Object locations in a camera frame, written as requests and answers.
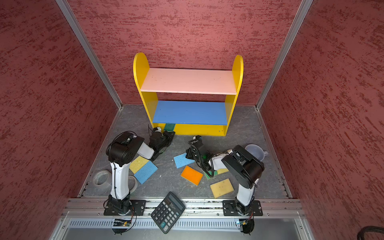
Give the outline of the dark green scrub sponge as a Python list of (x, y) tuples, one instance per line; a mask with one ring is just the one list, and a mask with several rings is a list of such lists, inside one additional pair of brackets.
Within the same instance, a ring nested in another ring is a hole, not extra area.
[(175, 129), (175, 124), (166, 124), (164, 127), (164, 131), (173, 132)]

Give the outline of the blue sponge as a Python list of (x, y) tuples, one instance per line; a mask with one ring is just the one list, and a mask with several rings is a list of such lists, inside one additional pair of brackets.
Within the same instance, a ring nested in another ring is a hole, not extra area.
[(179, 169), (189, 164), (193, 164), (195, 160), (188, 159), (187, 154), (183, 153), (181, 155), (174, 157), (174, 162), (175, 162), (176, 168)]
[(152, 162), (147, 162), (134, 176), (143, 185), (157, 170), (158, 168)]

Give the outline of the bright green sponge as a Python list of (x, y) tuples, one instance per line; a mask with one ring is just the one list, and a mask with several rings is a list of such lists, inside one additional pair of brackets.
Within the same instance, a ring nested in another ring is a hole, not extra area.
[[(205, 175), (206, 178), (209, 180), (209, 179), (211, 179), (211, 175), (212, 175), (212, 173), (211, 173), (211, 172), (209, 172), (208, 174), (207, 174), (207, 173), (204, 173), (204, 175)], [(215, 171), (215, 172), (214, 172), (214, 176), (216, 176), (216, 175), (218, 175), (218, 171)]]

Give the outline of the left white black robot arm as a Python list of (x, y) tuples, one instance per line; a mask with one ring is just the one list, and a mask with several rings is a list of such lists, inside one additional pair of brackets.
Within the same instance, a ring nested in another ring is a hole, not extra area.
[(131, 162), (137, 155), (153, 162), (171, 145), (175, 134), (162, 131), (160, 127), (154, 128), (149, 144), (133, 131), (125, 131), (115, 137), (106, 149), (112, 168), (112, 189), (107, 201), (108, 210), (121, 216), (131, 212), (128, 182)]

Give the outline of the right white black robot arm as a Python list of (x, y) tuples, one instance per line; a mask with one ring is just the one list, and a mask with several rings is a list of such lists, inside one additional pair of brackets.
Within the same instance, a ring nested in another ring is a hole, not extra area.
[(235, 177), (239, 183), (235, 198), (236, 210), (240, 215), (248, 215), (254, 200), (255, 186), (265, 170), (264, 163), (240, 145), (212, 154), (203, 144), (201, 136), (195, 136), (188, 144), (186, 158), (194, 160), (209, 177), (212, 178), (214, 172), (220, 169), (227, 169)]

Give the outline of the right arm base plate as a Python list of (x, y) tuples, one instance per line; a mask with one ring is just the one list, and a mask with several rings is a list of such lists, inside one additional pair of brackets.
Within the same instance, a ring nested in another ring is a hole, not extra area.
[(224, 200), (224, 216), (263, 216), (263, 210), (260, 201), (251, 201), (249, 205), (244, 206), (237, 200)]

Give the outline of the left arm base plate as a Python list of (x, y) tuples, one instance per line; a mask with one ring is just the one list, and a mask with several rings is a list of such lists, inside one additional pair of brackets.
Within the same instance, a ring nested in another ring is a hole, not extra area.
[(128, 212), (122, 214), (118, 210), (115, 210), (111, 203), (107, 202), (104, 209), (104, 216), (118, 216), (118, 217), (129, 217), (133, 213), (135, 216), (142, 216), (146, 207), (146, 200), (130, 200), (131, 205)]

